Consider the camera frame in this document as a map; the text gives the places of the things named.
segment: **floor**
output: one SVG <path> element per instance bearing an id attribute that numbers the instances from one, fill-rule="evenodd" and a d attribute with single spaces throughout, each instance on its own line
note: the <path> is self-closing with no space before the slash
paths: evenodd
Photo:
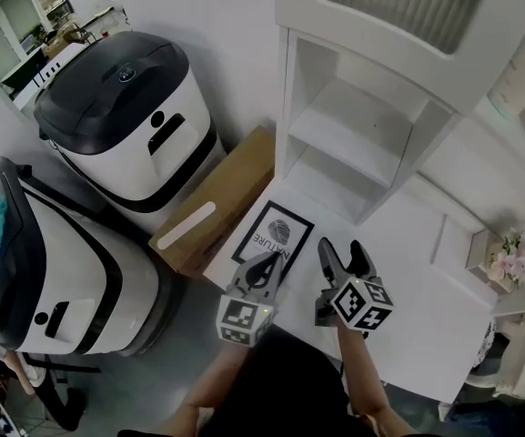
<path id="1" fill-rule="evenodd" d="M 86 414 L 78 431 L 72 435 L 116 436 L 122 429 L 150 431 L 163 422 L 220 348 L 213 328 L 220 292 L 214 284 L 189 280 L 176 317 L 160 340 L 144 355 L 133 358 L 117 354 L 67 358 L 73 364 L 97 365 L 102 369 L 101 374 L 68 373 L 70 386 L 86 391 L 88 398 Z M 22 416 L 27 430 L 40 424 L 29 435 L 59 435 L 61 432 L 53 423 L 34 419 L 42 416 L 39 402 L 27 402 L 23 393 L 14 386 L 8 399 L 11 414 Z M 437 403 L 431 399 L 392 385 L 386 389 L 392 406 L 420 432 L 444 437 L 484 435 L 439 422 Z"/>

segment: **window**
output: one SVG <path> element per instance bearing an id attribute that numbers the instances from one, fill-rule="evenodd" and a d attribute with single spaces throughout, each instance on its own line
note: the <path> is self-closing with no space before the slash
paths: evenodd
<path id="1" fill-rule="evenodd" d="M 72 6 L 68 0 L 39 0 L 44 8 L 47 19 L 54 29 L 62 26 L 72 14 Z"/>

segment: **framed picture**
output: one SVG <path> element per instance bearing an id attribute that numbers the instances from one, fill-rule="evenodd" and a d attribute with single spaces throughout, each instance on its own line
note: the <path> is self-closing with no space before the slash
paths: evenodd
<path id="1" fill-rule="evenodd" d="M 314 227 L 308 220 L 270 200 L 237 246 L 232 259 L 241 264 L 262 252 L 280 252 L 285 260 L 281 274 L 284 279 Z"/>

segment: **person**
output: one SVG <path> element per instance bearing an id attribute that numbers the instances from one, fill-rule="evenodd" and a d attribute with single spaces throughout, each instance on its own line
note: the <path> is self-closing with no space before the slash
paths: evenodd
<path id="1" fill-rule="evenodd" d="M 152 434 L 121 431 L 118 437 L 416 434 L 391 409 L 361 332 L 337 322 L 348 395 L 323 353 L 273 328 L 251 351 L 226 343 L 173 416 Z"/>
<path id="2" fill-rule="evenodd" d="M 0 375 L 17 378 L 26 394 L 37 395 L 60 427 L 71 432 L 78 428 L 86 402 L 81 391 L 68 389 L 68 401 L 64 405 L 50 374 L 43 368 L 27 364 L 22 353 L 7 351 L 0 345 L 0 361 L 7 366 L 0 363 Z"/>

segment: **pink flowers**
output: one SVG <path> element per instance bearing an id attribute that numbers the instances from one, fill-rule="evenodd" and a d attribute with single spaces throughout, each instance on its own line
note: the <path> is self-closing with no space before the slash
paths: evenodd
<path id="1" fill-rule="evenodd" d="M 525 238 L 522 233 L 511 229 L 487 275 L 497 282 L 509 279 L 516 290 L 525 287 Z"/>

